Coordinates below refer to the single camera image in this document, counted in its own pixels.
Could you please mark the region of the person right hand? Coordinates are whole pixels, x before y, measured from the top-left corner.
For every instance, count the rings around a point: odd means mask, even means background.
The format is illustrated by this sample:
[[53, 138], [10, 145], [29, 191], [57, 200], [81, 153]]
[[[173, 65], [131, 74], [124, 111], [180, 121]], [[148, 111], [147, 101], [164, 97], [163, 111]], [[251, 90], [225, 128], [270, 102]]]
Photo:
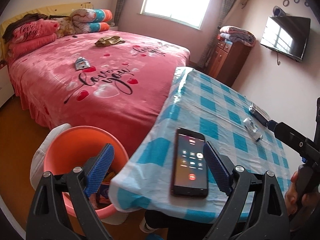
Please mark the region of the person right hand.
[[[298, 171], [296, 171], [291, 177], [291, 185], [287, 192], [285, 193], [285, 205], [287, 209], [287, 214], [292, 215], [297, 212], [297, 200], [298, 192], [296, 190], [296, 182], [298, 180]], [[302, 206], [307, 209], [307, 211], [313, 211], [319, 202], [319, 192], [316, 190], [311, 193], [304, 194], [302, 198]]]

